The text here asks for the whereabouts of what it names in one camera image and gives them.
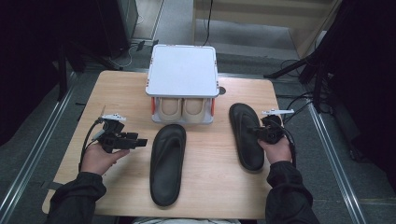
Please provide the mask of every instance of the black sleeve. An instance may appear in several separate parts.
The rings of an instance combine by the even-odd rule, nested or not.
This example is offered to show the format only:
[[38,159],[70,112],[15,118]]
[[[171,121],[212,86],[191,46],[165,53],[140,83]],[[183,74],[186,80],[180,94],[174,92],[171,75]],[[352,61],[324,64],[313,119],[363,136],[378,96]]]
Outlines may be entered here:
[[267,224],[319,223],[311,208],[312,195],[303,185],[300,172],[290,162],[272,164],[267,182],[273,187],[265,207]]
[[81,172],[56,190],[45,223],[91,223],[95,202],[105,193],[100,175]]

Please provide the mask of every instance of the person's arm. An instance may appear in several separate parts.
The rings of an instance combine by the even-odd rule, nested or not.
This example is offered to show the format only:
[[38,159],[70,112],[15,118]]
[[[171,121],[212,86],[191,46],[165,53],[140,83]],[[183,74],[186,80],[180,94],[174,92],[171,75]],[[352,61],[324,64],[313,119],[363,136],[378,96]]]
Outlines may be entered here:
[[271,223],[319,223],[312,211],[313,198],[303,185],[300,172],[291,164],[289,141],[259,144],[271,163],[267,182],[273,187],[267,196],[265,221]]
[[95,202],[106,193],[102,175],[128,153],[120,150],[108,154],[98,144],[88,147],[77,178],[52,196],[45,223],[91,223]]

